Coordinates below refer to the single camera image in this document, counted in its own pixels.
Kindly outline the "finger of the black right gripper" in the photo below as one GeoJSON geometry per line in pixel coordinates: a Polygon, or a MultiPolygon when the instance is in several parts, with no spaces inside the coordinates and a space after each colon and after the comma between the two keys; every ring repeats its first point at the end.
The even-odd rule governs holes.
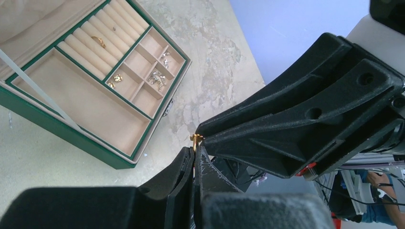
{"type": "Polygon", "coordinates": [[[398,96],[404,78],[366,58],[343,58],[332,83],[277,114],[203,136],[206,152],[281,178],[290,178],[344,140],[398,96]]]}
{"type": "Polygon", "coordinates": [[[341,36],[322,34],[276,79],[239,104],[200,123],[196,133],[210,137],[308,100],[332,83],[332,70],[352,48],[341,36]]]}

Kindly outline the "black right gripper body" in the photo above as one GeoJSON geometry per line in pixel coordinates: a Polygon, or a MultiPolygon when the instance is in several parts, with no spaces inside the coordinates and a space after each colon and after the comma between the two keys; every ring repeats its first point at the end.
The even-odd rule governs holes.
{"type": "Polygon", "coordinates": [[[405,96],[388,105],[344,140],[299,172],[307,181],[339,169],[374,169],[401,165],[405,159],[405,96]]]}

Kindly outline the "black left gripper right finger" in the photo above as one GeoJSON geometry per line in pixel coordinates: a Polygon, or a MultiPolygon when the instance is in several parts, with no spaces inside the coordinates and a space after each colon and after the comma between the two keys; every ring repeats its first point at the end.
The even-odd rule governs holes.
{"type": "Polygon", "coordinates": [[[209,159],[204,146],[196,147],[193,219],[197,229],[229,229],[237,212],[230,201],[241,193],[209,159]]]}

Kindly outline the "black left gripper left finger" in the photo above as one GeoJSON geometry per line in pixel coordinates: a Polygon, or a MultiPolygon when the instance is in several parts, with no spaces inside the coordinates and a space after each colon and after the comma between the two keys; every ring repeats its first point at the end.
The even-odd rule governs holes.
{"type": "Polygon", "coordinates": [[[183,147],[166,168],[137,188],[136,228],[190,228],[193,164],[192,149],[183,147]]]}

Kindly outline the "gold earring pair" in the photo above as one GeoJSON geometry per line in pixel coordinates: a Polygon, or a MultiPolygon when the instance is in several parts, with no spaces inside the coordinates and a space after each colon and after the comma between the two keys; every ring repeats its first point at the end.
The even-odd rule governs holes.
{"type": "Polygon", "coordinates": [[[123,77],[121,74],[115,74],[111,77],[110,81],[108,81],[106,84],[108,87],[110,87],[111,89],[115,89],[116,84],[120,83],[123,81],[123,77]]]}

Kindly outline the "small silver earring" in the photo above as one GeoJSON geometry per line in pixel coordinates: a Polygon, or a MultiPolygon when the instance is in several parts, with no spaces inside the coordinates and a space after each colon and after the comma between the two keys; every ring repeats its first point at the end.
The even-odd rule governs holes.
{"type": "Polygon", "coordinates": [[[170,56],[170,55],[171,55],[170,52],[164,52],[164,53],[162,54],[162,56],[160,57],[160,60],[162,61],[163,65],[164,65],[164,67],[165,67],[166,69],[169,68],[169,63],[170,63],[170,61],[169,61],[167,58],[168,58],[168,56],[170,56]]]}

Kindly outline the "beige removable jewelry tray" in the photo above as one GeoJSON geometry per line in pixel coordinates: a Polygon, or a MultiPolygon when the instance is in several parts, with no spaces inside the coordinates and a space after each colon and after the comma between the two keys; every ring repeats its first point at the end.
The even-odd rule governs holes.
{"type": "Polygon", "coordinates": [[[107,0],[56,48],[149,119],[158,117],[188,62],[130,0],[107,0]],[[160,60],[164,52],[171,53],[168,69],[160,60]],[[106,83],[115,74],[123,81],[111,89],[106,83]]]}

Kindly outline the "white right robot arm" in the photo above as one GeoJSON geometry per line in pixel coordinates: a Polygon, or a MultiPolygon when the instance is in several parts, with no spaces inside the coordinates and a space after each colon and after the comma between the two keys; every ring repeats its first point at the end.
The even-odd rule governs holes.
{"type": "Polygon", "coordinates": [[[372,0],[346,37],[323,33],[264,88],[201,123],[194,151],[280,178],[404,154],[404,1],[372,0]]]}

